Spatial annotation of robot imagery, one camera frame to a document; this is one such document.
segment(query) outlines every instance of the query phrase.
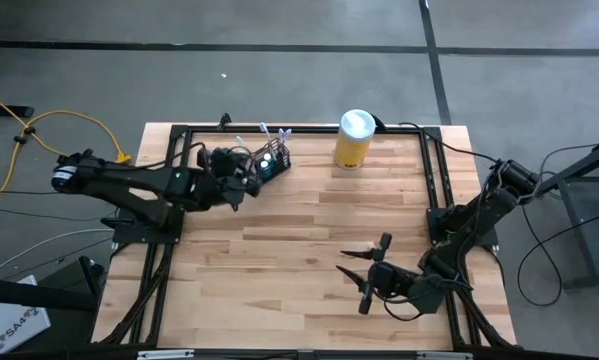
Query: white cable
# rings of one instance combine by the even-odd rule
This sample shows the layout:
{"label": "white cable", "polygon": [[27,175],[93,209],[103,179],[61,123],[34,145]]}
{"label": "white cable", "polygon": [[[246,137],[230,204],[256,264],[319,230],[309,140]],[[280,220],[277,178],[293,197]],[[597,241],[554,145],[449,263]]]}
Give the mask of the white cable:
{"label": "white cable", "polygon": [[69,233],[65,233],[65,234],[61,234],[61,235],[57,235],[57,236],[51,237],[50,239],[46,239],[46,240],[40,242],[39,244],[34,245],[31,248],[29,248],[27,250],[24,250],[21,253],[19,253],[19,254],[15,255],[15,256],[11,257],[10,259],[4,261],[0,265],[0,270],[4,266],[10,264],[11,262],[17,260],[20,257],[26,255],[27,253],[31,252],[32,250],[38,248],[39,246],[47,244],[47,243],[49,243],[51,241],[62,239],[62,238],[65,238],[66,236],[72,236],[72,235],[78,235],[78,234],[85,234],[85,233],[93,233],[93,232],[110,232],[110,231],[114,231],[114,230],[112,230],[112,229],[86,229],[86,230],[72,231],[72,232],[69,232]]}

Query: concrete floor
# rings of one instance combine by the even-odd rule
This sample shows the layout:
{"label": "concrete floor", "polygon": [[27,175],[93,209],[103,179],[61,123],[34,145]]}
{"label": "concrete floor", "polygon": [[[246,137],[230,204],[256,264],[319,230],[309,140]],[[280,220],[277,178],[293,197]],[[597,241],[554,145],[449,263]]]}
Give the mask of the concrete floor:
{"label": "concrete floor", "polygon": [[[599,0],[429,0],[438,46],[599,48]],[[167,43],[425,46],[416,0],[23,0],[0,1],[0,38]],[[469,127],[477,151],[537,169],[553,149],[599,141],[599,57],[440,56],[453,124]],[[425,54],[123,52],[0,49],[0,99],[84,112],[103,120],[136,155],[148,121],[333,122],[347,109],[384,121],[439,124]],[[48,119],[41,136],[66,152],[95,149],[113,157],[91,124]],[[19,124],[0,118],[0,185]],[[559,170],[586,153],[551,159]],[[10,189],[49,191],[55,156],[27,145]],[[487,164],[478,161],[480,175]],[[0,208],[79,218],[113,209],[87,198],[6,195]],[[568,227],[550,198],[528,207],[541,238]],[[47,237],[98,222],[0,213],[0,263]],[[566,293],[549,308],[521,298],[515,275],[533,245],[521,211],[497,227],[507,295],[520,345],[599,356],[599,287]],[[73,237],[44,247],[0,272],[19,269],[105,239]],[[571,234],[549,246],[564,279],[585,266]],[[83,254],[106,263],[107,245]],[[61,265],[33,273],[44,277]],[[536,301],[557,289],[546,259],[530,258],[523,279]]]}

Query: wood plank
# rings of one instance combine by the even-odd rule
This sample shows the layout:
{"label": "wood plank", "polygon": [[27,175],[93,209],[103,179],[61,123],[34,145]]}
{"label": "wood plank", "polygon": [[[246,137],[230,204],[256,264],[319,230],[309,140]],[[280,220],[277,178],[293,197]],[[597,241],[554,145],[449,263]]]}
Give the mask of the wood plank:
{"label": "wood plank", "polygon": [[[171,125],[146,124],[139,163],[164,158]],[[441,132],[447,143],[470,150],[465,127],[441,127]],[[230,147],[235,135],[195,134],[195,141],[209,148]],[[261,134],[240,136],[251,149],[264,143]],[[225,206],[186,215],[170,273],[160,347],[451,348],[444,306],[408,323],[390,318],[378,300],[368,316],[359,315],[356,286],[334,268],[343,265],[365,276],[368,261],[339,251],[365,250],[387,231],[393,234],[387,260],[417,270],[429,247],[418,139],[375,135],[366,163],[354,171],[333,164],[334,145],[330,134],[293,135],[288,143],[291,170],[257,199],[246,198],[238,212]],[[469,201],[480,190],[474,160],[446,149],[446,161],[455,201]],[[437,191],[442,199],[440,186]],[[93,340],[107,335],[135,299],[144,256],[145,246],[132,245],[113,259]],[[482,249],[467,260],[475,300],[514,342],[496,263]],[[411,305],[391,305],[391,310],[404,317],[416,314]],[[461,304],[459,312],[467,338]]]}

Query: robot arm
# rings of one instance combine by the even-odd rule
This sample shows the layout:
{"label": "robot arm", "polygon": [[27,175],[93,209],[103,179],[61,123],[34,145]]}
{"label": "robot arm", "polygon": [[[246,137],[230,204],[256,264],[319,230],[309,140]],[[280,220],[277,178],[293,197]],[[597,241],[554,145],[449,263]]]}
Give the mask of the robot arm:
{"label": "robot arm", "polygon": [[390,303],[410,303],[421,314],[437,312],[445,294],[454,291],[466,305],[477,326],[492,346],[510,347],[499,336],[470,296],[470,286],[463,281],[465,256],[481,236],[520,204],[532,201],[539,176],[515,161],[499,160],[486,179],[482,192],[467,205],[449,209],[430,209],[428,225],[434,246],[419,261],[421,274],[384,261],[390,246],[390,234],[384,233],[380,245],[367,252],[342,251],[343,254],[373,260],[368,278],[337,267],[352,279],[363,294],[359,312],[367,314],[375,295]]}
{"label": "robot arm", "polygon": [[[237,211],[244,194],[256,197],[262,186],[250,153],[230,149],[199,150],[199,168],[116,164],[93,156],[92,150],[60,156],[57,162],[55,190],[104,200],[156,228],[167,222],[171,206],[193,212],[229,204]],[[150,191],[157,199],[143,199],[131,188]]]}

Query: yellow cup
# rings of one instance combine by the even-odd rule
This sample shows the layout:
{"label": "yellow cup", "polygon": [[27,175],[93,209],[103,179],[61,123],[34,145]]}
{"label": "yellow cup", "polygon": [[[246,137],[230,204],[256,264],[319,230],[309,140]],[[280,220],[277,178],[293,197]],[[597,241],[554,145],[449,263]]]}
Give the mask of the yellow cup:
{"label": "yellow cup", "polygon": [[343,114],[335,147],[335,163],[344,169],[356,169],[368,153],[375,120],[367,111],[355,109]]}

